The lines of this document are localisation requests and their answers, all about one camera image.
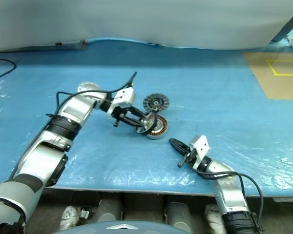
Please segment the white curtain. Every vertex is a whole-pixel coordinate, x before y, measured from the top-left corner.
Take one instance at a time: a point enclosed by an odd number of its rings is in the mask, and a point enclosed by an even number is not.
[[[97,37],[246,49],[292,16],[293,0],[0,0],[0,50]]]

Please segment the table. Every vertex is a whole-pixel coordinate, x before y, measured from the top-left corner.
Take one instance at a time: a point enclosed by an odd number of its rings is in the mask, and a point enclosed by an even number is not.
[[[289,51],[286,43],[266,51]],[[269,100],[241,51],[165,48],[102,40],[85,50],[0,54],[18,67],[0,79],[0,182],[55,110],[57,91],[92,81],[107,90],[134,71],[135,106],[146,95],[170,98],[167,134],[151,140],[94,111],[74,140],[56,187],[212,195],[212,185],[187,166],[168,139],[206,135],[209,156],[252,176],[265,196],[293,196],[293,100]],[[9,69],[0,63],[0,73]],[[246,182],[247,195],[257,195]]]

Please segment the brushless motor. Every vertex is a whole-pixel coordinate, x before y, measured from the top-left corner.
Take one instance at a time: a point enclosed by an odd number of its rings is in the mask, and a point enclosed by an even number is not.
[[[164,94],[150,94],[143,100],[143,107],[147,111],[162,112],[169,107],[169,99]]]
[[[146,136],[150,139],[161,138],[168,129],[167,120],[162,115],[155,115],[153,112],[150,112],[146,115],[146,120],[144,120],[144,124],[145,127],[136,127],[136,133],[146,134]]]

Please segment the black wire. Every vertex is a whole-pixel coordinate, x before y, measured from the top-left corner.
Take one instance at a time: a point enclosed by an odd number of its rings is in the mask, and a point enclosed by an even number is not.
[[[58,108],[58,107],[59,107],[59,105],[60,105],[60,98],[59,98],[59,94],[72,95],[72,93],[67,93],[67,92],[63,92],[63,91],[59,91],[59,92],[57,92],[57,95],[56,95],[56,99],[57,99],[57,108]]]
[[[221,179],[221,178],[226,178],[226,177],[230,177],[230,176],[238,176],[239,179],[240,179],[240,183],[241,183],[241,190],[242,190],[242,194],[243,194],[243,197],[245,199],[245,202],[247,203],[246,201],[246,195],[245,195],[245,188],[244,188],[244,183],[243,183],[243,179],[242,179],[242,176],[243,177],[246,177],[248,178],[254,185],[255,187],[257,188],[257,191],[259,193],[259,198],[260,198],[260,208],[259,208],[259,212],[258,212],[258,217],[257,217],[257,221],[255,219],[254,222],[255,222],[255,225],[257,227],[257,229],[259,230],[260,229],[260,223],[261,223],[261,218],[262,218],[262,214],[263,214],[263,209],[264,209],[264,196],[263,196],[263,193],[259,187],[259,185],[256,183],[256,181],[250,177],[249,175],[246,175],[246,174],[240,174],[238,172],[234,172],[234,171],[227,171],[227,172],[214,172],[214,173],[210,173],[210,172],[201,172],[199,170],[196,170],[194,169],[190,163],[189,163],[189,160],[187,159],[187,165],[191,168],[191,170],[193,170],[194,172],[196,172],[197,174],[201,175],[201,176],[205,176],[204,178],[205,179],[208,179],[208,180],[215,180],[215,179]]]
[[[118,88],[118,89],[115,89],[115,90],[112,90],[112,91],[104,91],[104,90],[86,90],[86,91],[81,91],[81,92],[77,92],[77,93],[74,93],[74,94],[71,94],[71,93],[67,93],[67,92],[62,92],[62,91],[59,91],[57,92],[57,109],[55,111],[55,115],[58,113],[58,111],[64,106],[64,104],[69,101],[72,97],[78,95],[78,94],[83,94],[83,93],[88,93],[88,92],[97,92],[97,93],[115,93],[117,91],[120,91],[121,89],[125,88],[126,86],[131,86],[132,85],[132,81],[133,79],[135,78],[135,76],[137,75],[137,72],[134,72],[133,75],[131,76],[131,78],[126,82],[126,84],[124,84],[122,87]],[[69,97],[67,97],[62,103],[61,105],[58,105],[59,103],[59,94],[68,94],[70,95]],[[39,131],[39,133],[36,135],[36,137],[31,141],[31,143],[28,145],[27,149],[25,150],[25,152],[30,148],[30,146],[37,140],[38,136],[43,132],[43,130],[48,126],[48,124],[50,123],[50,120],[41,128],[41,130]],[[9,176],[9,180],[13,179],[15,173],[16,173],[16,170],[20,164],[20,160],[21,158],[19,159],[19,161],[17,162],[17,164],[15,165],[15,167],[13,168],[12,170],[12,173],[11,175]]]
[[[67,103],[72,97],[79,95],[79,94],[84,94],[84,93],[92,93],[92,92],[96,92],[96,93],[107,93],[107,94],[111,94],[111,93],[115,93],[117,91],[120,91],[121,89],[125,88],[126,86],[130,86],[132,84],[133,79],[135,78],[135,76],[137,75],[137,72],[134,72],[133,75],[131,76],[131,78],[126,82],[126,84],[124,84],[122,87],[115,89],[115,90],[111,90],[111,91],[107,91],[107,90],[84,90],[84,91],[80,91],[77,93],[73,93],[70,96],[68,96],[59,106],[57,106],[57,109],[54,113],[54,115],[57,115],[59,110],[65,105],[65,103]]]
[[[17,67],[16,64],[13,61],[11,61],[11,60],[8,60],[8,59],[5,59],[5,58],[0,58],[0,61],[6,61],[6,62],[9,62],[9,63],[13,64],[13,68],[11,68],[10,70],[8,70],[5,73],[2,73],[0,75],[0,78],[3,77],[3,76],[5,76],[6,74],[12,72]]]

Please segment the blue plastic sheet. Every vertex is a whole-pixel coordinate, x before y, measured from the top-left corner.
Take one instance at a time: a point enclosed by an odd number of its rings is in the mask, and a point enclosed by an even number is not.
[[[265,196],[293,196],[293,100],[268,100],[240,51],[152,47],[99,41],[83,51],[1,54],[18,64],[0,79],[0,182],[7,180],[55,109],[57,91],[92,81],[121,86],[134,71],[135,106],[146,95],[170,98],[167,134],[151,140],[94,111],[71,151],[58,187],[210,195],[212,185],[187,166],[168,139],[206,135],[209,157],[252,176]],[[9,69],[0,62],[0,73]],[[257,195],[246,182],[248,195]]]

